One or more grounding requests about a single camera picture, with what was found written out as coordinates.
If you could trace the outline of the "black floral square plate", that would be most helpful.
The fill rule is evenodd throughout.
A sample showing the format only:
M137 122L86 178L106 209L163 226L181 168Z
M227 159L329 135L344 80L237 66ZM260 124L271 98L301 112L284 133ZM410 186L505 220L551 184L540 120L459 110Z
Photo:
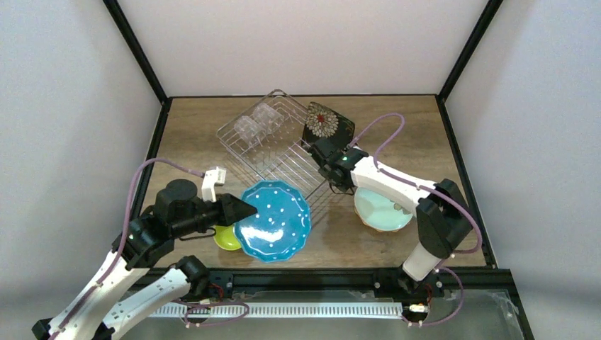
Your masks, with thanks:
M302 133L302 148L308 151L310 146L324 137L336 147L346 147L354 138L355 124L338 112L311 101Z

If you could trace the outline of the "light blue floral plate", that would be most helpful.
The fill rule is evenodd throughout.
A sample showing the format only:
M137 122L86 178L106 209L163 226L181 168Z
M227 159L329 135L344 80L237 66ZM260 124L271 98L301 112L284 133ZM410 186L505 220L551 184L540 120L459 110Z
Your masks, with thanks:
M355 191L354 211L366 226L379 232L401 230L413 218L398 203L365 188Z

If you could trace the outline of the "metal wire dish rack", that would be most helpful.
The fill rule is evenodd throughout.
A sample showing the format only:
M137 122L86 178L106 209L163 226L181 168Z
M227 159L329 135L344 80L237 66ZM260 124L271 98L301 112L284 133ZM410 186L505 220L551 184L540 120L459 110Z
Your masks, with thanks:
M265 103L284 117L279 129L267 134L255 147L248 147L234 130L235 121L251 116L254 108ZM216 130L217 140L230 154L230 169L239 181L237 192L261 180L282 180L297 188L311 209L313 227L324 217L325 180L310 155L302 148L302 133L308 109L281 89L274 89L257 102L230 118Z

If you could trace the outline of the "clear plastic glass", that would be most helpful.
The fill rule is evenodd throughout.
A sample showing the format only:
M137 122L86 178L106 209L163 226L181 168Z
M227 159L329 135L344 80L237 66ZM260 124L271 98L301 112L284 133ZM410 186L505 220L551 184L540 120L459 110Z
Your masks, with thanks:
M246 115L235 121L234 130L248 147L255 147L266 137L265 129Z
M284 121L282 114L265 103L257 105L250 117L259 124L267 134L276 132Z

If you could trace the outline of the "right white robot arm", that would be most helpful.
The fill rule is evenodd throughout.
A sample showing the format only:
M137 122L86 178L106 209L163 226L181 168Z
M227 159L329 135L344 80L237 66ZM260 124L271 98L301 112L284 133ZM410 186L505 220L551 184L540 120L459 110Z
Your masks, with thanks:
M325 180L345 192L362 188L407 210L417 220L418 243L400 266L400 279L416 285L457 253L478 229L457 184L422 180L395 170L357 148L339 148L322 137L306 147Z

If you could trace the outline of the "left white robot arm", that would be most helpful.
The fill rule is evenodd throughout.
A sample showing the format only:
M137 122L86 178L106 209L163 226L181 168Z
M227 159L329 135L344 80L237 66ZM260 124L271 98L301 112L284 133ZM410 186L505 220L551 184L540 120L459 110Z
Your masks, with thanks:
M210 285L210 272L195 256L181 258L166 275L146 286L146 301L127 310L121 297L164 256L174 250L175 241L195 232L207 232L216 225L232 225L255 215L257 209L229 193L215 200L198 197L194 182L170 181L159 191L155 204L129 221L86 287L63 312L52 319L40 319L32 328L37 339L116 339L124 327L110 325L106 315L115 307L123 324L150 313L151 307L180 297L199 298Z

